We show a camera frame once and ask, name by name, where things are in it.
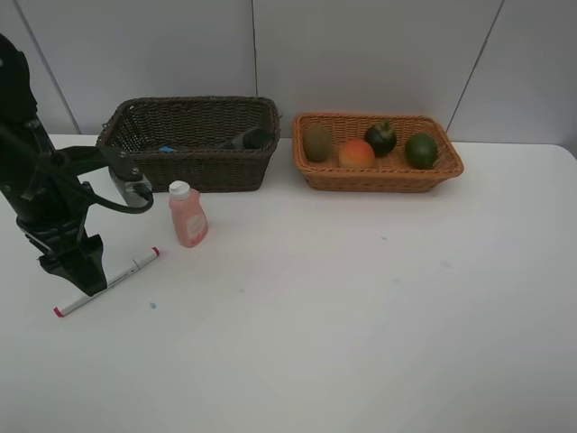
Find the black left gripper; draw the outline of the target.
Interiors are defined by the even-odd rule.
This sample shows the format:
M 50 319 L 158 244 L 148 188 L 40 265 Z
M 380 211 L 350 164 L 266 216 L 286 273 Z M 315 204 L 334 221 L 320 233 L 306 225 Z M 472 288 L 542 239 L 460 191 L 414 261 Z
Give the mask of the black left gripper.
M 88 182 L 70 188 L 45 180 L 32 189 L 30 181 L 15 182 L 16 224 L 43 255 L 40 265 L 92 297 L 107 288 L 100 235 L 88 236 L 85 223 L 92 202 L 79 193 L 92 192 Z

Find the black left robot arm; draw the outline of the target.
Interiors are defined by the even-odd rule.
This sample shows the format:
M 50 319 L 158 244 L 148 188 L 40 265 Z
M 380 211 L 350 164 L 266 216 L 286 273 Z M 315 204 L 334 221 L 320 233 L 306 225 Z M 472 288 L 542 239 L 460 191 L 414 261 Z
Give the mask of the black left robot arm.
M 107 286 L 99 235 L 85 223 L 92 188 L 66 170 L 67 157 L 53 146 L 37 116 L 28 61 L 1 39 L 1 192 L 16 224 L 40 252 L 40 265 L 87 296 Z

